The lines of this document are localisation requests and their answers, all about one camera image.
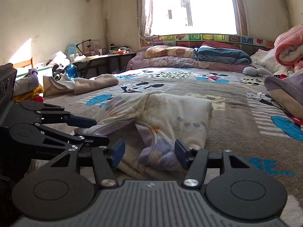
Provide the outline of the purple grey folded garment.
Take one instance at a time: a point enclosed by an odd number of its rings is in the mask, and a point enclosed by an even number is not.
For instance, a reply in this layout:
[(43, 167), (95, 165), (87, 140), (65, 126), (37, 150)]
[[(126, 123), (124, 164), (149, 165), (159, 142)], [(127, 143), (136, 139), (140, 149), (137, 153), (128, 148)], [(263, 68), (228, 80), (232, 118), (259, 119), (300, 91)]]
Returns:
[(30, 69), (22, 79), (16, 80), (13, 96), (22, 95), (37, 88), (40, 85), (37, 75), (38, 71), (36, 69)]

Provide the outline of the grey plush toy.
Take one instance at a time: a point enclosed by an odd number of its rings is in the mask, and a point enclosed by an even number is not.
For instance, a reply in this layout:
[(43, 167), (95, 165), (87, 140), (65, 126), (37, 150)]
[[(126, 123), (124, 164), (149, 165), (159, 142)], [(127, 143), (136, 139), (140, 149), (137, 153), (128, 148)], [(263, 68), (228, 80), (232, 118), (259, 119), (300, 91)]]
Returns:
[(264, 77), (264, 76), (272, 76), (273, 74), (266, 70), (265, 68), (253, 68), (253, 67), (245, 67), (242, 71), (243, 74), (247, 76), (257, 76), (257, 77)]

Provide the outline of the pink rolled quilt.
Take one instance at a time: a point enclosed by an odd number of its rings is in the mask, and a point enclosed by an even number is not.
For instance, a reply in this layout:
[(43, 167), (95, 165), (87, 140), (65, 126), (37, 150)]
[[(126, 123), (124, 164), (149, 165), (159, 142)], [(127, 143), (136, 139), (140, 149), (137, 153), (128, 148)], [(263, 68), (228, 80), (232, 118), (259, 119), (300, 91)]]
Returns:
[(274, 43), (276, 61), (289, 71), (302, 69), (303, 25), (292, 27), (281, 34)]

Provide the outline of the cream quilt under pink one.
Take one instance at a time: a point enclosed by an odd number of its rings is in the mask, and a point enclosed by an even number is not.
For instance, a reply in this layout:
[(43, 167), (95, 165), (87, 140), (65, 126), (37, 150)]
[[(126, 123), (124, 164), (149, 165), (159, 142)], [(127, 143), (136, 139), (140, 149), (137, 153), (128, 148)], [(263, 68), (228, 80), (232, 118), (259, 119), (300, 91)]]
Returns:
[(287, 75), (288, 69), (276, 61), (274, 49), (269, 51), (259, 49), (251, 55), (252, 65), (257, 68), (265, 68), (273, 75)]

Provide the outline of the blue folded duvet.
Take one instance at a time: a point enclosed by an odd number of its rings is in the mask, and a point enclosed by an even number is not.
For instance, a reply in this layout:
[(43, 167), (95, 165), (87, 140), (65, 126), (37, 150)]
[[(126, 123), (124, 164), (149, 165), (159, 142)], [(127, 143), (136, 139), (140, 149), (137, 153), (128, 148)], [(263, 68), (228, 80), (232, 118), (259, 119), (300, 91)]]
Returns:
[(242, 50), (228, 48), (214, 48), (201, 46), (194, 49), (197, 61), (218, 62), (232, 65), (249, 65), (252, 63), (250, 56)]

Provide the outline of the window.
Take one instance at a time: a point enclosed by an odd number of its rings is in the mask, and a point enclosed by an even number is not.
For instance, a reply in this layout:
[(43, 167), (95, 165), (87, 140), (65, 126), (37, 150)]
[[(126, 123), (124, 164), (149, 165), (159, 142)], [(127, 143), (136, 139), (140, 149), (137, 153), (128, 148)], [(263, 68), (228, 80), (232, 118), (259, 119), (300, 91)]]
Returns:
[(140, 38), (183, 33), (248, 35), (244, 0), (137, 0)]

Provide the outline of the dark cluttered desk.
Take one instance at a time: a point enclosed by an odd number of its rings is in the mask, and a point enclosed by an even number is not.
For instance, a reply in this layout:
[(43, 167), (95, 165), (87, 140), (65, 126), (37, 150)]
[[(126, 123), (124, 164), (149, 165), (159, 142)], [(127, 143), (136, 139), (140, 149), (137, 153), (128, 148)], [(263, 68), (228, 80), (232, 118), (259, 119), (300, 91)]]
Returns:
[(95, 55), (75, 61), (73, 64), (77, 68), (79, 77), (90, 79), (102, 74), (124, 72), (127, 63), (135, 56), (136, 53)]

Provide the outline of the purple and cream garment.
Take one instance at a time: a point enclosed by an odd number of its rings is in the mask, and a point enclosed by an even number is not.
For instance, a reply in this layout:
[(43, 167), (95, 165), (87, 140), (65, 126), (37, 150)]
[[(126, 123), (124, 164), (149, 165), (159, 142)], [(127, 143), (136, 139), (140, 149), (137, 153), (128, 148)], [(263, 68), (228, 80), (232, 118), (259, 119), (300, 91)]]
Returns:
[(283, 109), (295, 118), (302, 119), (302, 70), (284, 79), (266, 76), (263, 82), (268, 94)]

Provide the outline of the purple floral quilt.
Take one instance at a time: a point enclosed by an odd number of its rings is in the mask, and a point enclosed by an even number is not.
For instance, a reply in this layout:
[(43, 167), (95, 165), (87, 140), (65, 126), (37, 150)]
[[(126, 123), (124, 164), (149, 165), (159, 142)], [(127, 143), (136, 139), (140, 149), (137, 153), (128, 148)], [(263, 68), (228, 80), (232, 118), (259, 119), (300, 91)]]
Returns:
[(139, 52), (129, 60), (126, 71), (142, 68), (196, 68), (206, 70), (242, 72), (244, 68), (251, 65), (235, 65), (212, 61), (197, 61), (193, 58), (178, 58), (173, 56), (162, 56), (158, 58), (145, 58), (144, 52)]

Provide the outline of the yellow folded garment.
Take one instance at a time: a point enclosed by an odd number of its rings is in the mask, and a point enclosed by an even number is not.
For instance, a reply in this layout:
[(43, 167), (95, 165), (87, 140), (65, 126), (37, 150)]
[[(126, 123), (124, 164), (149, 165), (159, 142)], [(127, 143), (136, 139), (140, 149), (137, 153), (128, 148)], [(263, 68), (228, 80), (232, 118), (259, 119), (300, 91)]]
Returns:
[(43, 93), (44, 93), (44, 88), (41, 85), (39, 85), (37, 88), (35, 88), (27, 93), (14, 96), (12, 99), (17, 103), (20, 103), (22, 101), (32, 100), (32, 99), (40, 96), (40, 94), (43, 94)]

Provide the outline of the yellow patterned pillow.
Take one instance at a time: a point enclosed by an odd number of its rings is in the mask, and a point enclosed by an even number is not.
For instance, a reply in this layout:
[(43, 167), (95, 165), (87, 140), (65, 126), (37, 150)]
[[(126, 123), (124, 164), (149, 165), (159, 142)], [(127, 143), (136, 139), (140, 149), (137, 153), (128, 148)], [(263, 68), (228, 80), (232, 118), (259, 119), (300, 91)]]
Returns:
[(152, 46), (148, 48), (145, 53), (145, 58), (159, 58), (159, 57), (176, 57), (176, 58), (193, 58), (195, 55), (193, 48), (180, 46)]

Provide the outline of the Mickey Mouse bed blanket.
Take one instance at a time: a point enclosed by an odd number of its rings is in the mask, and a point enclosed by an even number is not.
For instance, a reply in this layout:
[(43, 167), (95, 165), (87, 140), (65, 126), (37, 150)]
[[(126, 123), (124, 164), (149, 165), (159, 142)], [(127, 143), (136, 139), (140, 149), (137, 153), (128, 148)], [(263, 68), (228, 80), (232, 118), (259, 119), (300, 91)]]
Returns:
[[(302, 126), (290, 119), (267, 94), (263, 80), (239, 73), (201, 69), (145, 68), (115, 77), (115, 86), (74, 95), (44, 97), (47, 103), (95, 119), (121, 94), (160, 92), (205, 98), (212, 119), (205, 146), (211, 153), (232, 150), (256, 168), (279, 180), (288, 191), (282, 220), (302, 226)], [(133, 179), (117, 168), (119, 182)]]

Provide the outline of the white floral quilted garment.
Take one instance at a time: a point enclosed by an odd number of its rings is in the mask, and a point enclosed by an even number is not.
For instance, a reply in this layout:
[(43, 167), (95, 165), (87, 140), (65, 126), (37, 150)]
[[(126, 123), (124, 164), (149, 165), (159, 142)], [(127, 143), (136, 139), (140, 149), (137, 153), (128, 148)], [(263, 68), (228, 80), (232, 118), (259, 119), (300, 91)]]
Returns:
[(96, 114), (95, 126), (75, 131), (121, 135), (126, 151), (118, 169), (133, 179), (174, 179), (185, 174), (175, 155), (175, 141), (203, 148), (212, 111), (212, 102), (205, 98), (160, 92), (121, 94)]

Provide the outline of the white brown patterned garment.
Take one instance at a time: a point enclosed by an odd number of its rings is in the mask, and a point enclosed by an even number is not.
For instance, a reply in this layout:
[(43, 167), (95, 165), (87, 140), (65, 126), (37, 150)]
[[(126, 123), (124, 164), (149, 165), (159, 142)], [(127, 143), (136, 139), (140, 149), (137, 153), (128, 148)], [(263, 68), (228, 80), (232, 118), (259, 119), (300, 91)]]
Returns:
[(73, 80), (56, 81), (52, 76), (43, 76), (43, 96), (47, 97), (73, 92), (74, 84)]

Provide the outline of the red folded garment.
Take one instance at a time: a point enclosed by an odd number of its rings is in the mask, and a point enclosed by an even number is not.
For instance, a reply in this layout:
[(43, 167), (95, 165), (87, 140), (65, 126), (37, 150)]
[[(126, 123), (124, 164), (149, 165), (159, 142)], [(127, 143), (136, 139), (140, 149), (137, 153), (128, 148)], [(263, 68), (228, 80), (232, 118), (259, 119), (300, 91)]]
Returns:
[(42, 98), (42, 96), (38, 96), (38, 97), (32, 99), (32, 101), (36, 101), (36, 102), (39, 102), (39, 103), (43, 103), (43, 102), (44, 102), (44, 99)]

